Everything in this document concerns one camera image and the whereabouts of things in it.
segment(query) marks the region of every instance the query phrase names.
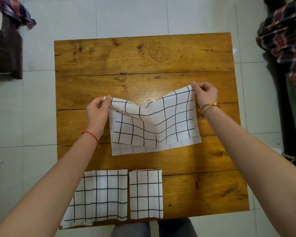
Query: bangle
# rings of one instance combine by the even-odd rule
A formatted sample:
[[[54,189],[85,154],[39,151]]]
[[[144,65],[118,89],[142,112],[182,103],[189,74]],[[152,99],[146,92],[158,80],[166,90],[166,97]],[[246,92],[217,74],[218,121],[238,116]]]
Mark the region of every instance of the bangle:
[[[88,134],[92,135],[92,136],[97,140],[97,143],[98,143],[98,144],[97,144],[97,147],[100,148],[99,140],[97,139],[97,137],[96,137],[94,134],[92,134],[92,133],[89,132],[89,131],[82,131],[81,134],[83,134],[83,133],[88,133]]]
[[[205,111],[202,113],[202,109],[206,106],[217,106],[219,109],[220,109],[220,106],[216,103],[212,103],[212,104],[205,104],[204,106],[202,106],[199,110],[198,110],[198,113],[201,117],[204,117],[204,114],[205,114]]]

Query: table plank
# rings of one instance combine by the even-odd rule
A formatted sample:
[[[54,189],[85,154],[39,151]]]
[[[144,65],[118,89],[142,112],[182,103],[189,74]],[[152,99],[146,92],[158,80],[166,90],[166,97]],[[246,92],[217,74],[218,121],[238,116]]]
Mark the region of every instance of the table plank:
[[[230,33],[55,41],[56,76],[234,70]]]
[[[162,191],[164,219],[249,210],[247,185],[238,171],[162,176]],[[156,218],[131,220],[128,205],[126,221],[105,220],[94,226],[149,220]]]
[[[229,115],[234,121],[240,124],[240,115],[238,103],[220,104],[221,109]],[[64,110],[57,111],[57,146],[70,146],[81,136],[81,132],[85,131],[88,122],[86,118],[86,110]],[[215,135],[209,123],[197,116],[199,133],[201,136]],[[110,124],[106,122],[104,132],[100,138],[100,143],[110,143]]]
[[[58,147],[58,160],[70,149]],[[202,143],[164,151],[112,156],[111,144],[96,149],[86,171],[162,169],[163,175],[236,170],[216,136],[202,137]]]
[[[106,95],[140,105],[192,81],[211,82],[218,89],[218,103],[238,102],[234,71],[69,76],[56,77],[56,109],[85,109],[94,98]]]

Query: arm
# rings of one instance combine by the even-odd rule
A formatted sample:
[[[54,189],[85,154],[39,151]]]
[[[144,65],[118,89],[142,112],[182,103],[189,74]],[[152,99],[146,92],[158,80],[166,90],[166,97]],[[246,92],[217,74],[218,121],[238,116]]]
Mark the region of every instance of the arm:
[[[87,131],[103,134],[111,97],[87,106]],[[20,200],[0,224],[0,237],[54,236],[93,155],[97,141],[84,133],[71,149]]]
[[[217,103],[217,89],[207,82],[192,83],[201,106]],[[204,117],[251,187],[269,220],[282,236],[296,236],[296,167],[249,134],[216,106]]]

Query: red plaid fabric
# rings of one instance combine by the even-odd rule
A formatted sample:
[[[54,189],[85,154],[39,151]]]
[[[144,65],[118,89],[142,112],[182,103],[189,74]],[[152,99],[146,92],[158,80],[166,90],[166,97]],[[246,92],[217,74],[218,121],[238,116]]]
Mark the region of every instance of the red plaid fabric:
[[[256,42],[277,58],[296,89],[296,0],[266,18]]]
[[[21,25],[27,25],[29,29],[36,25],[36,21],[18,0],[0,0],[0,10],[16,19]]]

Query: jeans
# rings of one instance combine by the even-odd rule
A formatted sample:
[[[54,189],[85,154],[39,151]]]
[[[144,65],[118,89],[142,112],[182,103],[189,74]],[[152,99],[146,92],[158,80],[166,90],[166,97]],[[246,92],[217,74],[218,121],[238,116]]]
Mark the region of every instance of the jeans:
[[[197,237],[189,218],[158,220],[160,237]],[[149,222],[115,225],[111,237],[150,237]]]

